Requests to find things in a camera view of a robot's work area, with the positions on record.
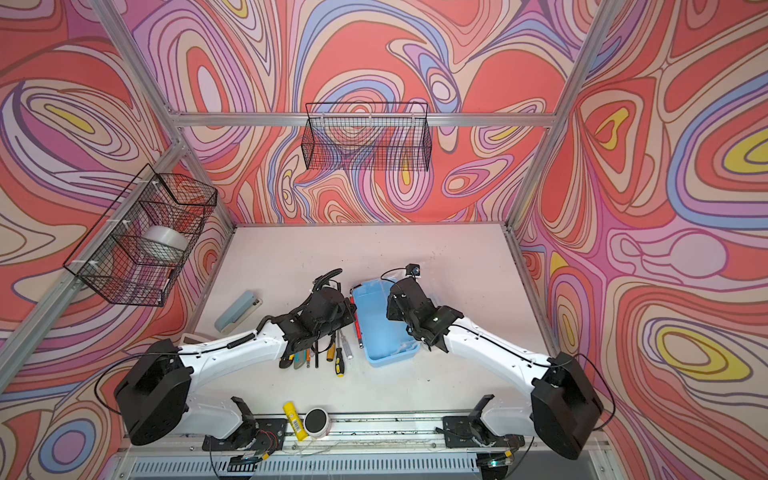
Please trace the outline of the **black large hex key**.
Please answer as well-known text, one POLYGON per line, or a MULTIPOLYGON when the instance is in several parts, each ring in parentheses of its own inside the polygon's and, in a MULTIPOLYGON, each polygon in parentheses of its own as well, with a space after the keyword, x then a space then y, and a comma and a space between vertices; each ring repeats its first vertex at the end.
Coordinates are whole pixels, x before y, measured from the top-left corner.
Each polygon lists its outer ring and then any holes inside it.
POLYGON ((323 353, 323 350, 320 348, 318 343, 315 343, 314 345, 314 365, 315 368, 318 369, 320 366, 320 358, 321 354, 323 353))

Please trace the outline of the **light blue plastic tool box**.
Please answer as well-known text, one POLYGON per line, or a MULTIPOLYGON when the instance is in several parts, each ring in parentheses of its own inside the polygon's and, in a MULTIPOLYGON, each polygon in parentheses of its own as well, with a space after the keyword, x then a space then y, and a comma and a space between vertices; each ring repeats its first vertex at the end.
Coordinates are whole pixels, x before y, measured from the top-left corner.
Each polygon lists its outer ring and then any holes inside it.
POLYGON ((419 344, 407 333, 406 324, 387 318, 391 282, 374 279, 363 282, 351 290, 351 299, 357 309, 363 350, 374 368, 385 367, 413 358, 419 344))

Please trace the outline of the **teal utility knife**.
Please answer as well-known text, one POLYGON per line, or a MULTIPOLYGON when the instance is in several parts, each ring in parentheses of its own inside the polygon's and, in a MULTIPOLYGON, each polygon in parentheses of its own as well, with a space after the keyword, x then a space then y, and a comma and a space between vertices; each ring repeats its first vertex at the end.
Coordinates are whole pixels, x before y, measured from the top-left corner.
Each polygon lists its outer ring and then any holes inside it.
POLYGON ((293 356, 293 368, 299 369, 304 366, 307 361, 307 351, 302 350, 293 356))

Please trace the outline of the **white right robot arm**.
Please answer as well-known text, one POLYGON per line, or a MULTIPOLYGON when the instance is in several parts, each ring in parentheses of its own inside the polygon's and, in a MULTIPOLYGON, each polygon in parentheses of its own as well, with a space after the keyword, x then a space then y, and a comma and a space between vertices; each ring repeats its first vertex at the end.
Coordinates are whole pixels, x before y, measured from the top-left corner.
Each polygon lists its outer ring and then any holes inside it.
POLYGON ((560 352, 551 357, 512 344, 462 312, 435 305, 414 277, 391 284, 386 316, 405 323, 407 333, 429 349, 472 360, 528 398, 517 408, 505 405, 498 395, 484 395, 468 415, 478 444, 532 435, 563 458, 579 458, 604 406, 574 356, 560 352))

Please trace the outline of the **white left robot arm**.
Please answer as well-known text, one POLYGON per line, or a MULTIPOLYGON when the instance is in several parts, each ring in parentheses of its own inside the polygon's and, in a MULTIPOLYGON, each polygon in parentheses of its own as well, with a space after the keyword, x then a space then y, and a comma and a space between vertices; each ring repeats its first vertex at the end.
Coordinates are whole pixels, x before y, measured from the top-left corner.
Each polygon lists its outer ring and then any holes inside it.
POLYGON ((130 442, 144 446, 169 434, 229 439, 253 426, 244 400, 206 397, 207 384, 262 362, 301 354, 355 321, 356 306, 341 291, 322 287, 286 314, 207 343, 152 344, 114 390, 130 442))

